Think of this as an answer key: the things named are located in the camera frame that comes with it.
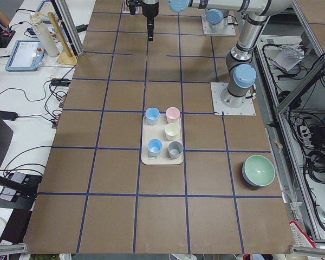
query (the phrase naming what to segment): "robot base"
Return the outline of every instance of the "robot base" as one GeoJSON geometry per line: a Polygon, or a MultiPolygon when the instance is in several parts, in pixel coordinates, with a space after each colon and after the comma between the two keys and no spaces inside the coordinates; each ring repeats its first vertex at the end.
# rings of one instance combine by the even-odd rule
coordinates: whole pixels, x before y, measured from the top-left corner
{"type": "Polygon", "coordinates": [[[225,105],[220,98],[220,94],[226,87],[228,87],[228,83],[211,83],[213,110],[215,115],[222,115],[223,113],[224,115],[256,115],[252,99],[245,99],[243,105],[238,108],[231,108],[225,105]]]}
{"type": "MultiPolygon", "coordinates": [[[[235,28],[233,27],[233,25],[219,27],[215,31],[213,31],[209,26],[209,23],[206,19],[206,15],[201,15],[201,20],[202,20],[202,28],[204,30],[204,35],[207,35],[207,36],[232,36],[232,37],[236,36],[235,28]]],[[[232,23],[231,16],[227,17],[227,22],[232,23]]]]}

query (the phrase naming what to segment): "brown table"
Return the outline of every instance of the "brown table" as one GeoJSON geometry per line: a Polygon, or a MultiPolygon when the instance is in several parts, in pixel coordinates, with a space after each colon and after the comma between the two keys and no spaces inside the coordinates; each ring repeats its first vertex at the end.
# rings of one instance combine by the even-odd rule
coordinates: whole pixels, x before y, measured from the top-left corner
{"type": "Polygon", "coordinates": [[[49,253],[285,253],[294,243],[277,178],[249,186],[243,162],[272,160],[256,116],[213,114],[237,38],[202,36],[200,10],[143,15],[97,0],[25,242],[49,253]],[[140,161],[144,110],[182,111],[184,162],[140,161]]]}

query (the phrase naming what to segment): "blue joint cap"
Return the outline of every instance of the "blue joint cap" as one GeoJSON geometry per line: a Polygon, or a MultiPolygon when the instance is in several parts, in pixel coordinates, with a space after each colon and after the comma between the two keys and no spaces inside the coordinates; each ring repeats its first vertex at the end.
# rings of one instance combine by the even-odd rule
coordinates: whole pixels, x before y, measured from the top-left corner
{"type": "Polygon", "coordinates": [[[241,64],[233,72],[233,80],[240,88],[250,88],[256,79],[256,71],[249,64],[241,64]]]}
{"type": "Polygon", "coordinates": [[[190,0],[168,0],[168,6],[174,12],[183,12],[188,8],[190,0]]]}
{"type": "Polygon", "coordinates": [[[224,19],[224,15],[217,9],[209,9],[206,12],[206,19],[210,24],[216,25],[224,19]]]}

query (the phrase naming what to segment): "tray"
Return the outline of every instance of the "tray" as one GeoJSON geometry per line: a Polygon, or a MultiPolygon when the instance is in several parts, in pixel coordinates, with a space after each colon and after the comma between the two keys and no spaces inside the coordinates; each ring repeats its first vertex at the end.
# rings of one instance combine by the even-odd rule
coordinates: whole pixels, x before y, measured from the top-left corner
{"type": "MultiPolygon", "coordinates": [[[[176,159],[172,159],[168,154],[168,145],[173,142],[166,139],[165,136],[165,126],[167,125],[166,114],[161,114],[159,116],[158,123],[154,126],[147,124],[146,117],[143,117],[142,120],[142,149],[141,149],[141,161],[146,165],[177,165],[183,162],[183,153],[180,157],[176,159]],[[149,157],[148,156],[148,148],[147,144],[151,139],[160,139],[162,142],[162,150],[160,153],[160,157],[149,157]]],[[[179,126],[179,134],[177,135],[174,141],[182,142],[182,129],[180,118],[176,122],[179,126]]]]}

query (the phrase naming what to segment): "light green cup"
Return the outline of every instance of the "light green cup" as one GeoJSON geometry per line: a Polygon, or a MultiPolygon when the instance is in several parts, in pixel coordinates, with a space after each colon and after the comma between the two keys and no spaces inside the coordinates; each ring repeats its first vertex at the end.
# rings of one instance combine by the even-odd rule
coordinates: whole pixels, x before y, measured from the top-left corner
{"type": "Polygon", "coordinates": [[[252,155],[243,164],[243,178],[255,187],[270,185],[275,179],[275,168],[269,159],[262,155],[252,155]]]}

